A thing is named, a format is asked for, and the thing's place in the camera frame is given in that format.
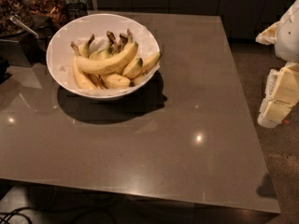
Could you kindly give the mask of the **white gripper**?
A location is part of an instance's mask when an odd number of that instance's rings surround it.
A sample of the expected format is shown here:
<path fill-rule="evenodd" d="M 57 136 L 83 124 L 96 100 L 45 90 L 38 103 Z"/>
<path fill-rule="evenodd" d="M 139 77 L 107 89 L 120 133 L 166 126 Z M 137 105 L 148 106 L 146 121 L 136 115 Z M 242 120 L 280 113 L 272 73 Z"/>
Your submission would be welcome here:
<path fill-rule="evenodd" d="M 271 69 L 266 80 L 258 124 L 277 127 L 299 103 L 299 63 L 287 62 L 279 71 Z"/>

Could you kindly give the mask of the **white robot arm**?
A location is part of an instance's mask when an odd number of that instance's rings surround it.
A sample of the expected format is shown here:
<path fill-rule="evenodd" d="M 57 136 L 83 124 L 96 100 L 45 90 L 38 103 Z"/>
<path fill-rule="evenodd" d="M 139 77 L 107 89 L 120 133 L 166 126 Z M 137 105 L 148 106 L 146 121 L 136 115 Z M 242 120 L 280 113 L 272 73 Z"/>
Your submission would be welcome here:
<path fill-rule="evenodd" d="M 279 71 L 270 70 L 257 119 L 259 125 L 275 128 L 299 103 L 299 0 L 259 33 L 256 41 L 273 45 L 276 56 L 286 62 Z"/>

